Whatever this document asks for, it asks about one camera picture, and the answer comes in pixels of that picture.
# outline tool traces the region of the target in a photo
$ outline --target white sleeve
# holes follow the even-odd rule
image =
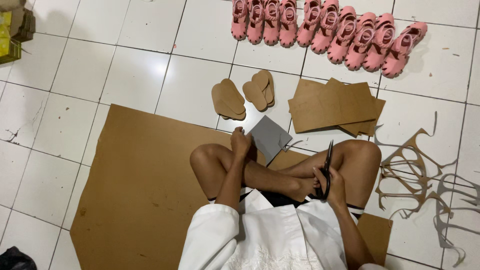
[[[179,270],[220,269],[237,246],[239,214],[230,206],[205,205],[193,215]]]
[[[377,264],[367,263],[362,265],[359,270],[387,270],[387,268],[382,267]]]

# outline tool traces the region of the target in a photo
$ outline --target white shirt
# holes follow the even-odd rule
[[[240,202],[239,213],[221,204],[198,209],[179,270],[347,269],[338,220],[328,203],[312,200],[296,209],[274,208],[252,190]],[[360,269],[385,268],[368,264]]]

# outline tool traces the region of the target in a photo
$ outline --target knee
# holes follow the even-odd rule
[[[380,163],[382,159],[382,153],[380,148],[378,148],[375,143],[364,140],[348,140],[345,142],[349,151],[351,151],[353,154],[369,158]]]
[[[190,154],[190,165],[194,166],[215,156],[216,149],[221,147],[218,144],[204,144],[195,148]]]

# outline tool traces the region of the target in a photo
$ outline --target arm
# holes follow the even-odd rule
[[[327,201],[332,207],[340,224],[340,231],[342,233],[343,246],[345,249],[345,258],[349,270],[357,270],[362,265],[367,263],[375,263],[370,251],[368,250],[365,241],[360,235],[357,225],[350,216],[347,207],[347,200],[345,196],[345,182],[343,177],[332,167],[329,169],[331,174],[330,194]],[[316,183],[315,187],[325,187],[326,179],[320,172],[319,168],[314,167],[313,173],[318,181],[322,184]]]
[[[237,127],[230,138],[234,159],[222,187],[216,196],[215,203],[232,207],[238,211],[240,201],[243,164],[252,143],[252,135],[242,133],[242,127]]]

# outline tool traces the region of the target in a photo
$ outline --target stack of cardboard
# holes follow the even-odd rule
[[[331,78],[322,84],[300,79],[288,104],[295,133],[339,126],[354,136],[373,136],[385,100],[373,97],[367,83],[345,85]]]
[[[0,17],[0,64],[5,64],[22,57],[21,42],[33,39],[35,17],[23,7],[2,12]]]
[[[243,85],[243,93],[248,102],[259,111],[275,105],[273,76],[268,70],[261,70],[252,76],[252,81]]]
[[[221,83],[213,86],[212,100],[215,112],[223,119],[245,119],[245,100],[230,79],[223,79]]]

